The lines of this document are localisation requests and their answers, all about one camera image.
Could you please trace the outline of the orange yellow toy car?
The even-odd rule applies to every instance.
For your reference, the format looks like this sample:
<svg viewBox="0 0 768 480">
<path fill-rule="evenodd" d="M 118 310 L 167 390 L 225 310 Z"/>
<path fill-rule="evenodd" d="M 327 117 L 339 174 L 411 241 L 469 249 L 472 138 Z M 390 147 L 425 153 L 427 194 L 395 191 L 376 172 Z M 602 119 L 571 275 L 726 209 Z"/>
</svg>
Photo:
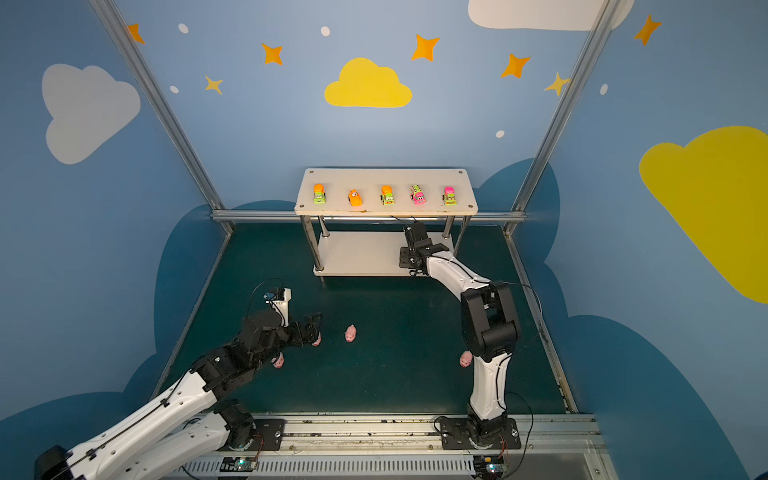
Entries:
<svg viewBox="0 0 768 480">
<path fill-rule="evenodd" d="M 351 190 L 349 192 L 348 201 L 352 207 L 360 207 L 363 205 L 362 197 L 357 190 Z"/>
</svg>

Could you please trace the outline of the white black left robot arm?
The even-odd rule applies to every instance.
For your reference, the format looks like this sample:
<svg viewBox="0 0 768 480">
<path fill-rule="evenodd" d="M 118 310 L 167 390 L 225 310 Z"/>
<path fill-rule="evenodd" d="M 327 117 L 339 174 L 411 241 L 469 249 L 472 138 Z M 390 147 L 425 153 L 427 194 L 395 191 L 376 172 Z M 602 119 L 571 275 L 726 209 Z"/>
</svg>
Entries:
<svg viewBox="0 0 768 480">
<path fill-rule="evenodd" d="M 272 308 L 243 320 L 230 342 L 199 357 L 178 380 L 121 422 L 35 461 L 37 479 L 158 479 L 224 446 L 261 447 L 253 416 L 232 393 L 287 347 L 316 345 L 320 313 L 301 321 Z"/>
</svg>

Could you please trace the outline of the pink drum green toy truck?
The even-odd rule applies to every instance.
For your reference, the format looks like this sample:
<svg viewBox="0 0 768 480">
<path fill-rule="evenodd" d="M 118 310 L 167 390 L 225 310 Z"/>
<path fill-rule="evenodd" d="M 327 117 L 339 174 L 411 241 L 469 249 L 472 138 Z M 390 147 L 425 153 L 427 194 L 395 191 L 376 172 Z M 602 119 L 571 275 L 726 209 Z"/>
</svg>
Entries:
<svg viewBox="0 0 768 480">
<path fill-rule="evenodd" d="M 442 200 L 445 206 L 455 206 L 457 204 L 455 189 L 451 186 L 445 187 Z"/>
</svg>

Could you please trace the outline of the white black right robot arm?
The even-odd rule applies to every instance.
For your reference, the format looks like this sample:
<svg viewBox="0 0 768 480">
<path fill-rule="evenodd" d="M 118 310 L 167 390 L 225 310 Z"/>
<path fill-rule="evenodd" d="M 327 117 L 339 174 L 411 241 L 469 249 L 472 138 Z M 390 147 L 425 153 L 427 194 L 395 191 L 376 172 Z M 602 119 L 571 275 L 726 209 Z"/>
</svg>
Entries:
<svg viewBox="0 0 768 480">
<path fill-rule="evenodd" d="M 522 337 L 511 286 L 472 271 L 446 245 L 433 242 L 420 221 L 406 223 L 404 234 L 400 266 L 413 277 L 437 280 L 461 304 L 462 336 L 473 365 L 466 431 L 475 445 L 490 446 L 510 426 L 503 390 Z"/>
</svg>

